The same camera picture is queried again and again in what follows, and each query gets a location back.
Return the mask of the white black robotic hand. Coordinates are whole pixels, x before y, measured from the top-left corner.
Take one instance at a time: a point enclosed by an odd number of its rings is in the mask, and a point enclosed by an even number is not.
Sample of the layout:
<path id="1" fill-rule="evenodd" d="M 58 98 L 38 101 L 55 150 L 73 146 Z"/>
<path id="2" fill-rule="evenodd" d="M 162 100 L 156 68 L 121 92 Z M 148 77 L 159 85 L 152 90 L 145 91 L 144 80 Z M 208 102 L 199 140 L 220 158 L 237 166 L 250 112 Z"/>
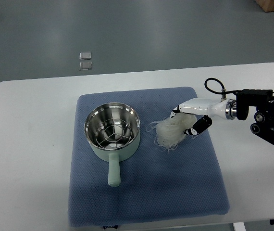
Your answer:
<path id="1" fill-rule="evenodd" d="M 212 125 L 212 117 L 218 116 L 226 120 L 235 119 L 237 117 L 237 103 L 233 99 L 216 101 L 193 98 L 174 108 L 170 117 L 173 118 L 180 113 L 201 116 L 191 127 L 184 131 L 186 135 L 197 136 Z"/>

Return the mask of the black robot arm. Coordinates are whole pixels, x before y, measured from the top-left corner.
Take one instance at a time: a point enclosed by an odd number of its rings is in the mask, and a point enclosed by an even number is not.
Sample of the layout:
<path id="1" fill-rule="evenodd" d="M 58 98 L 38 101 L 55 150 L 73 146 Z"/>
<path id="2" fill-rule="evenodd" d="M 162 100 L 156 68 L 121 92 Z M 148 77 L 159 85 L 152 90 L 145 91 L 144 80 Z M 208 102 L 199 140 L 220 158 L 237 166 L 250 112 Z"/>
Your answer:
<path id="1" fill-rule="evenodd" d="M 237 119 L 246 120 L 249 108 L 255 107 L 255 123 L 250 130 L 261 139 L 274 145 L 274 92 L 273 90 L 249 90 L 244 89 L 237 93 L 236 109 Z"/>

